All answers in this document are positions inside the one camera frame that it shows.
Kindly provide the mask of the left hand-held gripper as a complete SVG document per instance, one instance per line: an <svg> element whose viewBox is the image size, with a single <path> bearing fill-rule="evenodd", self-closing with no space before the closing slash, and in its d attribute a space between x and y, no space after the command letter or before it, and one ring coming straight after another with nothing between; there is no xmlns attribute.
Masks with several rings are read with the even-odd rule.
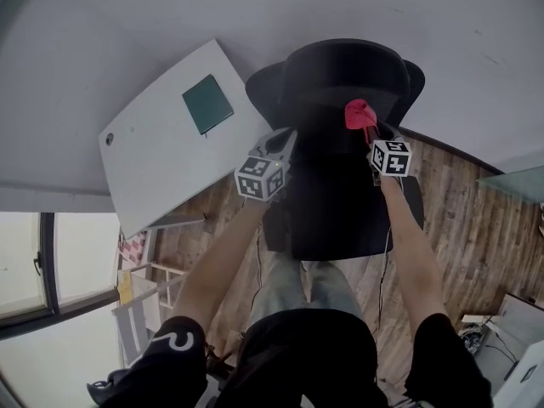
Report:
<svg viewBox="0 0 544 408"><path fill-rule="evenodd" d="M291 127L264 135L235 170L239 195L263 202L277 200L287 184L297 139L298 132Z"/></svg>

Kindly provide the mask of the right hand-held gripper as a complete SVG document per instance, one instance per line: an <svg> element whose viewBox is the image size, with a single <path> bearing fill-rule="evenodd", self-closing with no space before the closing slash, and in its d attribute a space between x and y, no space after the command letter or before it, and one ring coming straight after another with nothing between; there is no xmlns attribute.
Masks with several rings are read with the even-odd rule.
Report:
<svg viewBox="0 0 544 408"><path fill-rule="evenodd" d="M412 150L400 132L390 126L386 129L391 132L391 139L383 139L376 126L368 127L366 135L370 153L368 161L372 170L372 180L375 186L381 184L382 177L393 177L399 180L408 176Z"/></svg>

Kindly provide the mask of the red cloth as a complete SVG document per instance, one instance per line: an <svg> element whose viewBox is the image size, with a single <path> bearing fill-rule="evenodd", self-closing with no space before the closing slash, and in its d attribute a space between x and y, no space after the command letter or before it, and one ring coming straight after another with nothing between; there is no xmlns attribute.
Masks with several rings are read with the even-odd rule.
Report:
<svg viewBox="0 0 544 408"><path fill-rule="evenodd" d="M377 115L364 99L353 99L344 107L345 126L349 130L362 130L368 145L378 135Z"/></svg>

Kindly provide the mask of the black office chair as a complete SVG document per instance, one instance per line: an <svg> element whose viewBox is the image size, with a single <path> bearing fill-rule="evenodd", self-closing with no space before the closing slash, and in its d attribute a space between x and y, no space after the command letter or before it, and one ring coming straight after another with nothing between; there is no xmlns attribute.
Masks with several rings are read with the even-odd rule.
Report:
<svg viewBox="0 0 544 408"><path fill-rule="evenodd" d="M422 70L392 49L346 38L307 45L247 80L246 94L270 127L297 131L286 193L263 218L270 251L327 261L392 248L370 147L346 126L345 110L363 99L381 138L395 139L424 83Z"/></svg>

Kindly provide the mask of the person's right forearm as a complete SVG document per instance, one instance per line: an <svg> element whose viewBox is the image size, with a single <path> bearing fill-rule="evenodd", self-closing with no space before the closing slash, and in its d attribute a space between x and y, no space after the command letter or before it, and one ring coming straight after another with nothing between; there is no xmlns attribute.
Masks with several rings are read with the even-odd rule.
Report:
<svg viewBox="0 0 544 408"><path fill-rule="evenodd" d="M430 315L446 313L442 275L431 243L415 220L397 179L383 176L381 190L388 208L401 297L411 333L415 334Z"/></svg>

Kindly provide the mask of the person's left forearm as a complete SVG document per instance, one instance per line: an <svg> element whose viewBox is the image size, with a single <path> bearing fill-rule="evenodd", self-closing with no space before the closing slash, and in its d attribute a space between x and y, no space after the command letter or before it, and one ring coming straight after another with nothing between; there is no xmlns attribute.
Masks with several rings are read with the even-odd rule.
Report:
<svg viewBox="0 0 544 408"><path fill-rule="evenodd" d="M178 292L171 317L190 318L203 331L209 330L267 209L266 202L245 201L190 270Z"/></svg>

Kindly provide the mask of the pink checkered cloth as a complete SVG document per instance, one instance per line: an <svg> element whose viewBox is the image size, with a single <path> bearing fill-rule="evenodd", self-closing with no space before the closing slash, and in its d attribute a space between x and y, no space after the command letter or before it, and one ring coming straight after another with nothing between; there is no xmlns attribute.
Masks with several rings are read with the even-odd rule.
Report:
<svg viewBox="0 0 544 408"><path fill-rule="evenodd" d="M139 232L137 235L126 238L123 233L118 237L118 256L123 267L139 266L144 254L147 234Z"/></svg>

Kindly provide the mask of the frosted glass door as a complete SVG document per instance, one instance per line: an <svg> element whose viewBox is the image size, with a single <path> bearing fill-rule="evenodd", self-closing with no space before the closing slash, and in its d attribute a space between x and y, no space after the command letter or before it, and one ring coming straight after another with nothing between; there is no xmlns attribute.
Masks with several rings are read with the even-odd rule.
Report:
<svg viewBox="0 0 544 408"><path fill-rule="evenodd" d="M544 165L512 173L479 178L478 182L531 204L544 202Z"/></svg>

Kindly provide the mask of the person's light blue jeans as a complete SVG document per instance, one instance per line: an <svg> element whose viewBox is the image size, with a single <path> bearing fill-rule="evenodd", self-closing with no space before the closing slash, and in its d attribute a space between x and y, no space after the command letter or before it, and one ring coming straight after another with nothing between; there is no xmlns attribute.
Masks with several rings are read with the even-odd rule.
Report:
<svg viewBox="0 0 544 408"><path fill-rule="evenodd" d="M303 262L276 253L247 325L294 309L334 309L363 317L347 278L335 265L328 261Z"/></svg>

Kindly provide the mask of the yellow item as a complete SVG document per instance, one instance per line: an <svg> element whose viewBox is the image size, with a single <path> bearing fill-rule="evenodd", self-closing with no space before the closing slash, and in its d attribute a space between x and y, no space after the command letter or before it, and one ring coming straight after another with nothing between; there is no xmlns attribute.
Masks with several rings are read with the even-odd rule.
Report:
<svg viewBox="0 0 544 408"><path fill-rule="evenodd" d="M119 304L125 305L133 300L132 272L129 269L119 270L117 272L117 291L119 294Z"/></svg>

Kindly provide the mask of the white metal rack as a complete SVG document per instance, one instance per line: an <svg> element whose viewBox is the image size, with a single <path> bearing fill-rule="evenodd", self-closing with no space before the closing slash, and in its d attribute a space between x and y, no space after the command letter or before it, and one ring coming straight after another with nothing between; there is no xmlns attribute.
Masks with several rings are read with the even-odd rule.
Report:
<svg viewBox="0 0 544 408"><path fill-rule="evenodd" d="M173 227L200 224L205 220L203 213L170 215L158 220L143 230L147 238L140 265L132 268L121 265L119 270L129 269L132 272L133 300L125 305L119 304L112 314L118 329L122 363L126 367L131 366L148 348L165 313L173 309L173 290L186 277L183 270L169 268L154 260L157 233Z"/></svg>

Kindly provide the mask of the black stand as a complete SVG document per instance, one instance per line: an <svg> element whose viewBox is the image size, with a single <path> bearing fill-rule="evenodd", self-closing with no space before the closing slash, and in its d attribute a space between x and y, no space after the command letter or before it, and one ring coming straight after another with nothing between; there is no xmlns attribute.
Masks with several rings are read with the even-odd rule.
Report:
<svg viewBox="0 0 544 408"><path fill-rule="evenodd" d="M215 378L219 383L225 383L232 371L235 369L227 363L227 360L235 351L229 350L226 354L218 356L215 354L215 347L206 343L206 368L207 375Z"/></svg>

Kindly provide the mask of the person's black shirt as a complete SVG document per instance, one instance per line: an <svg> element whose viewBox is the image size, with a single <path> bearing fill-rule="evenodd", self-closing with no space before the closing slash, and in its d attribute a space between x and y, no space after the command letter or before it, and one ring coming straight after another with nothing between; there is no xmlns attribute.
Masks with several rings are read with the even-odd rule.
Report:
<svg viewBox="0 0 544 408"><path fill-rule="evenodd" d="M375 381L377 348L366 323L332 309L272 314L247 331L215 408L388 408ZM187 317L167 320L100 408L194 408L207 386L205 334ZM433 408L493 408L490 383L449 318L418 327L410 401Z"/></svg>

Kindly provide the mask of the white side table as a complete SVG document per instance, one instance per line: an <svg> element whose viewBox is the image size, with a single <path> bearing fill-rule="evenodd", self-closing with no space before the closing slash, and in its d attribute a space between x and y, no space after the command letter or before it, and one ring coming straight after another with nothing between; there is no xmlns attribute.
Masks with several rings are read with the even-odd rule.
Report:
<svg viewBox="0 0 544 408"><path fill-rule="evenodd" d="M495 408L544 408L544 308L507 293L493 314L465 314L459 335Z"/></svg>

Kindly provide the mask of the dark framed window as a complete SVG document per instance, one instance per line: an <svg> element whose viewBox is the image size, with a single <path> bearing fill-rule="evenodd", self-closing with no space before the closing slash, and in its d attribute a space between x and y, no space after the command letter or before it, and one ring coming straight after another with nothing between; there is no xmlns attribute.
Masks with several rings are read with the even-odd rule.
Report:
<svg viewBox="0 0 544 408"><path fill-rule="evenodd" d="M114 213L0 212L0 340L115 303L120 233Z"/></svg>

